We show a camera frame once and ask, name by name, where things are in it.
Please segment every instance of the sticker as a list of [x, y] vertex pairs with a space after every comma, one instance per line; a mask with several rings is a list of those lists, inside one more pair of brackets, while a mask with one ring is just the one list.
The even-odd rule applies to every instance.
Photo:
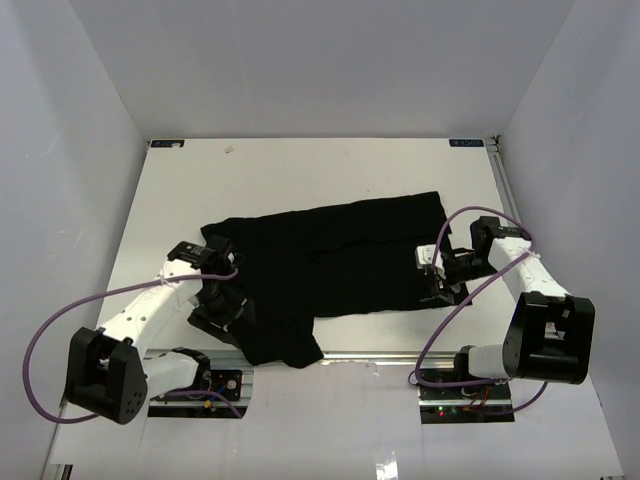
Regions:
[[449, 145], [452, 147], [484, 147], [484, 142], [474, 138], [450, 138]]
[[151, 140], [149, 148], [182, 148], [184, 140]]

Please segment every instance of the black t-shirt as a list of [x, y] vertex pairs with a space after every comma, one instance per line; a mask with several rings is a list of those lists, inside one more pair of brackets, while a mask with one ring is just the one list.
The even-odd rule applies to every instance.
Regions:
[[[202, 227], [244, 256], [233, 288], [252, 298], [256, 324], [229, 326], [254, 365], [305, 367], [322, 358], [315, 317], [443, 307], [421, 303], [415, 249], [434, 244], [446, 215], [437, 192], [364, 200]], [[443, 251], [451, 246], [445, 236]], [[467, 295], [462, 289], [457, 302]]]

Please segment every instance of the white tabletop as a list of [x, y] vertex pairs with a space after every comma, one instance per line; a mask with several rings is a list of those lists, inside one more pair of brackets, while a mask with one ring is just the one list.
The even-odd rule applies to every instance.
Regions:
[[[434, 190], [447, 214], [468, 205], [503, 209], [486, 150], [452, 148], [444, 139], [187, 140], [183, 148], [151, 148], [109, 288], [152, 278], [179, 241], [203, 243], [199, 228], [208, 223]], [[470, 245], [469, 224], [479, 215], [454, 222], [454, 246]], [[134, 295], [105, 300], [99, 322]], [[504, 283], [496, 282], [464, 309], [434, 350], [501, 343], [513, 305]], [[188, 305], [174, 317], [154, 349], [233, 348], [190, 326], [190, 310]], [[325, 352], [416, 352], [447, 311], [318, 319], [314, 335]]]
[[[200, 226], [229, 216], [432, 190], [447, 213], [471, 204], [502, 207], [485, 149], [451, 148], [446, 140], [187, 140], [184, 148], [151, 149], [109, 287], [152, 277], [178, 241], [201, 242]], [[470, 213], [454, 223], [455, 246], [469, 245], [476, 218]], [[126, 302], [105, 301], [100, 320]], [[437, 349], [502, 342], [513, 305], [497, 282], [464, 309]], [[318, 320], [315, 335], [325, 351], [418, 351], [445, 313]], [[154, 347], [229, 348], [190, 327], [187, 315], [185, 309]], [[369, 363], [258, 367], [240, 421], [139, 415], [124, 427], [102, 418], [62, 426], [50, 461], [74, 464], [72, 480], [597, 480], [621, 474], [589, 379], [550, 386], [515, 423], [420, 425], [408, 370]], [[511, 386], [518, 405], [539, 383]], [[66, 415], [79, 410], [71, 406]]]

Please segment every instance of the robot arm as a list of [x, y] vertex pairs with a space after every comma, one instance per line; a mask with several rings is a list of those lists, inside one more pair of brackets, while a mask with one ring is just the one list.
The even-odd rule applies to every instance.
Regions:
[[[200, 273], [230, 274], [233, 255], [226, 239], [218, 249], [181, 242], [168, 255], [156, 279]], [[96, 330], [81, 328], [71, 339], [65, 397], [71, 403], [120, 424], [130, 422], [144, 405], [170, 390], [206, 385], [209, 358], [195, 350], [176, 348], [147, 359], [151, 342], [186, 302], [209, 311], [209, 329], [223, 339], [226, 327], [242, 314], [244, 302], [229, 302], [219, 282], [162, 282], [143, 290], [128, 306]]]
[[[472, 249], [438, 254], [435, 245], [418, 247], [424, 270], [425, 300], [453, 295], [465, 281], [487, 277], [529, 252], [531, 239], [520, 228], [504, 227], [496, 217], [471, 225]], [[581, 383], [591, 351], [595, 309], [586, 298], [572, 296], [551, 277], [536, 255], [504, 275], [516, 309], [502, 344], [464, 347], [456, 355], [460, 377], [531, 378]]]

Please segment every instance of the gray wall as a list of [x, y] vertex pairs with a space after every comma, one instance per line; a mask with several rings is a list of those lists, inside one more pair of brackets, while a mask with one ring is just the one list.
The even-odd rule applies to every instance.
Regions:
[[[24, 349], [62, 305], [105, 288], [144, 141], [67, 0], [0, 1], [0, 478], [39, 478], [54, 426], [27, 403]], [[56, 411], [69, 338], [61, 319], [33, 364]]]
[[573, 0], [70, 0], [146, 138], [502, 132]]
[[631, 479], [640, 478], [639, 139], [640, 4], [579, 0], [505, 131], [505, 162], [552, 273], [596, 305], [591, 374]]

